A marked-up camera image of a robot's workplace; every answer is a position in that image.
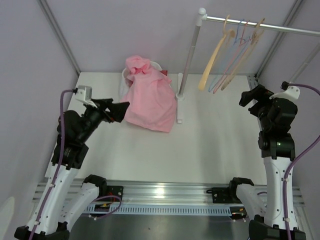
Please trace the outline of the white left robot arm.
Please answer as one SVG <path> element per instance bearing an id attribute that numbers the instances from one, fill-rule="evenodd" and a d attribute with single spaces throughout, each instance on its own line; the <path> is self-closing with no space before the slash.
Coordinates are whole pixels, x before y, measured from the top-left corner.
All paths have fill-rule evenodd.
<path id="1" fill-rule="evenodd" d="M 76 197 L 65 203 L 69 188 L 88 153 L 86 141 L 102 122 L 120 123 L 130 105 L 129 102 L 114 103 L 111 98 L 95 99 L 93 104 L 86 105 L 82 115 L 67 110 L 60 116 L 45 190 L 32 218 L 15 230 L 16 239 L 67 240 L 89 204 L 105 198 L 122 200 L 117 195 L 108 194 L 105 178 L 91 174 L 84 179 Z"/>

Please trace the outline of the beige wooden hanger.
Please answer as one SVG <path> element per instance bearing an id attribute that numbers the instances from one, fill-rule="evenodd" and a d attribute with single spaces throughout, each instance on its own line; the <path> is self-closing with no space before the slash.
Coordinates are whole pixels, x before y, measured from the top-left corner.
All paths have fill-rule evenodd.
<path id="1" fill-rule="evenodd" d="M 230 75 L 228 75 L 225 78 L 225 80 L 222 81 L 222 86 L 220 88 L 222 91 L 230 84 L 230 82 L 234 79 L 234 77 L 240 70 L 240 67 L 246 62 L 246 60 L 255 50 L 261 36 L 264 33 L 264 30 L 261 30 L 261 24 L 265 22 L 265 19 L 266 18 L 264 17 L 258 22 L 257 26 L 254 28 L 254 31 L 251 35 L 251 40 L 249 41 L 249 45 L 245 48 L 245 50 L 240 55 L 240 58 L 238 59 L 235 67 L 232 69 L 232 72 L 230 73 Z"/>
<path id="2" fill-rule="evenodd" d="M 200 91 L 203 91 L 205 89 L 208 77 L 210 75 L 210 72 L 211 72 L 214 64 L 218 61 L 220 55 L 226 50 L 226 48 L 228 47 L 228 45 L 230 43 L 230 40 L 235 38 L 235 36 L 236 36 L 236 32 L 233 28 L 226 30 L 226 24 L 227 24 L 227 21 L 229 20 L 229 17 L 230 17 L 230 15 L 228 15 L 225 18 L 225 21 L 223 24 L 223 29 L 222 29 L 223 35 L 222 35 L 221 39 L 219 40 L 218 44 L 216 45 L 207 65 L 205 67 L 205 70 L 202 74 L 202 77 L 199 81 L 198 89 Z"/>

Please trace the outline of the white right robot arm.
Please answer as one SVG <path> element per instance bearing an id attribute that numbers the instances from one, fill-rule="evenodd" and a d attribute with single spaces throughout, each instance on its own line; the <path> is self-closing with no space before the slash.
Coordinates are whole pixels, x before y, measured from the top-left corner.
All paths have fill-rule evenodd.
<path id="1" fill-rule="evenodd" d="M 251 240 L 305 240 L 299 230 L 293 203 L 293 166 L 296 159 L 295 142 L 289 133 L 298 113 L 294 103 L 300 91 L 297 87 L 273 93 L 263 85 L 241 94 L 239 105 L 257 117 L 261 126 L 258 146 L 266 173 L 266 196 L 263 203 L 254 186 L 241 183 L 231 186 L 227 196 L 240 202 L 250 218 L 248 235 Z"/>

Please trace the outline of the blue wire hanger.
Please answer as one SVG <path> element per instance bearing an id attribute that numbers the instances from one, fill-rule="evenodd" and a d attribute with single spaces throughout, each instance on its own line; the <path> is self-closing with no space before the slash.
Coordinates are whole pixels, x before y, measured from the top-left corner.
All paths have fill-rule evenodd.
<path id="1" fill-rule="evenodd" d="M 231 78 L 234 70 L 241 61 L 242 55 L 248 48 L 250 38 L 245 38 L 246 27 L 239 24 L 236 29 L 223 30 L 220 44 L 214 50 L 216 54 L 210 69 L 217 68 L 217 75 L 212 78 L 208 92 L 215 94 Z"/>

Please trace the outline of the coral red t shirt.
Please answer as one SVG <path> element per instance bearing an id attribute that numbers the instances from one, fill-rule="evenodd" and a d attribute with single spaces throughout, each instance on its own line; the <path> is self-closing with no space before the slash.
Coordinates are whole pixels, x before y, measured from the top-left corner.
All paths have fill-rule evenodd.
<path id="1" fill-rule="evenodd" d="M 168 71 L 167 71 L 167 70 L 161 70 L 160 72 L 161 72 L 162 74 L 164 74 L 165 76 L 168 75 Z"/>

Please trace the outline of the light pink t shirt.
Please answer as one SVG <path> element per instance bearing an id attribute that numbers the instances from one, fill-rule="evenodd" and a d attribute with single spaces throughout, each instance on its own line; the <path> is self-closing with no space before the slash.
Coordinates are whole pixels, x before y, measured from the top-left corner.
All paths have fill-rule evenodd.
<path id="1" fill-rule="evenodd" d="M 125 121 L 169 133 L 176 119 L 177 100 L 172 80 L 155 68 L 148 58 L 133 55 L 125 60 L 127 80 L 132 82 L 121 102 L 129 102 Z"/>

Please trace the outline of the pink wire hanger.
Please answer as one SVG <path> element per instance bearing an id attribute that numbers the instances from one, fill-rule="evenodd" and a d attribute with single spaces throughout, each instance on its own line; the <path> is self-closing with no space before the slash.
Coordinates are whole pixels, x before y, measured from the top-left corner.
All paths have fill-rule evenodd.
<path id="1" fill-rule="evenodd" d="M 218 66 L 219 70 L 221 71 L 221 76 L 216 76 L 212 80 L 208 90 L 209 92 L 215 94 L 219 89 L 221 89 L 223 80 L 225 80 L 226 77 L 231 74 L 233 68 L 240 58 L 240 55 L 250 44 L 251 35 L 250 33 L 246 34 L 246 28 L 246 25 L 238 25 L 235 32 L 235 38 L 230 40 L 226 50 L 221 54 Z"/>

